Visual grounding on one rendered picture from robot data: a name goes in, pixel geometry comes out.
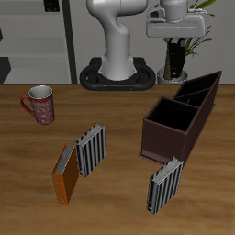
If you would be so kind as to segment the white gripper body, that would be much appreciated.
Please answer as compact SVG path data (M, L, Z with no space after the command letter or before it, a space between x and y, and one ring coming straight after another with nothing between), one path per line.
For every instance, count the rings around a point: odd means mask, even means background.
M206 35L207 11L189 9L178 23L148 16L146 32L150 38L202 38Z

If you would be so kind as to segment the green pot plant white pot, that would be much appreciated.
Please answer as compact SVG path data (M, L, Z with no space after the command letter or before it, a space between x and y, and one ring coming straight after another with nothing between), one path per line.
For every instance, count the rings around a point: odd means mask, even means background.
M209 33L210 26L206 27L206 35ZM171 76L170 69L170 55L169 55L169 41L170 38L163 39L167 43L165 65L159 70L158 74L158 84L182 84L188 78L187 72L182 70L182 75L178 77L178 43L177 43L177 75L175 77ZM195 56L196 52L194 49L201 43L211 41L212 38L207 38L206 36L202 38L186 38L185 41L185 57L188 55Z

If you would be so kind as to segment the flat black base plate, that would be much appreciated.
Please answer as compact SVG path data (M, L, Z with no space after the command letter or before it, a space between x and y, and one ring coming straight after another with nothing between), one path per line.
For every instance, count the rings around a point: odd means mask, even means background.
M80 73L80 84L91 91L144 91L155 85L155 72L146 65L141 57L134 57L134 66L137 70L129 79L112 81L98 72L101 67L101 58L94 57L87 67Z

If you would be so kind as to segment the orange book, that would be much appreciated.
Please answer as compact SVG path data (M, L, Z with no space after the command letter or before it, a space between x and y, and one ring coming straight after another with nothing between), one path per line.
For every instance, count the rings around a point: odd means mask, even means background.
M51 175L58 203L68 205L79 176L74 146L63 146Z

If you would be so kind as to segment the dark brown desk caddy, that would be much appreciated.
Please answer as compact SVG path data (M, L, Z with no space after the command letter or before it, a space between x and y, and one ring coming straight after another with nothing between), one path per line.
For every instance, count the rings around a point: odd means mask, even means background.
M222 71L183 82L172 99L162 96L143 119L140 157L165 165L186 163L214 107Z

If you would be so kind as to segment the grey shelf unit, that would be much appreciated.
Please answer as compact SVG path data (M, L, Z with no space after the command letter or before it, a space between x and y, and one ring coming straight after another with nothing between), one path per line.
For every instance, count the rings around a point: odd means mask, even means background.
M0 84L76 84L70 0L0 0Z

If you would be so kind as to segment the black striped book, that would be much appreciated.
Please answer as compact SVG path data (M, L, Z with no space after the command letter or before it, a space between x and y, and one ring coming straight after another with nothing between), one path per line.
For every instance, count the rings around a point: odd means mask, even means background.
M94 124L75 142L79 174L87 177L106 156L105 128Z
M156 214L177 193L183 165L173 157L150 178L147 209L152 214Z

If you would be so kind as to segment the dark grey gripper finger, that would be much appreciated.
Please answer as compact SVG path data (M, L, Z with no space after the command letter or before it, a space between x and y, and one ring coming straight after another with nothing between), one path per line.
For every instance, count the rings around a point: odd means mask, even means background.
M185 65L185 41L186 38L178 40L178 77L182 75L182 70Z
M170 55L170 69L172 77L175 77L177 75L177 43L178 43L178 38L170 38L169 55Z

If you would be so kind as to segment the black items on shelf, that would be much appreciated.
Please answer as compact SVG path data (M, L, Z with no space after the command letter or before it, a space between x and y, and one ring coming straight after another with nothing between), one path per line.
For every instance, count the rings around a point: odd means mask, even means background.
M43 0L44 9L46 12L59 12L59 0Z

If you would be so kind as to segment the red patterned mug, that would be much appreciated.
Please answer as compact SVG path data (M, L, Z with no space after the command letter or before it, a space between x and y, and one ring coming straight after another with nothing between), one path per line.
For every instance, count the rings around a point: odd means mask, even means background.
M25 99L30 101L31 109L25 105ZM38 124L45 126L54 122L53 95L49 86L38 85L32 87L26 95L21 96L20 104L36 119Z

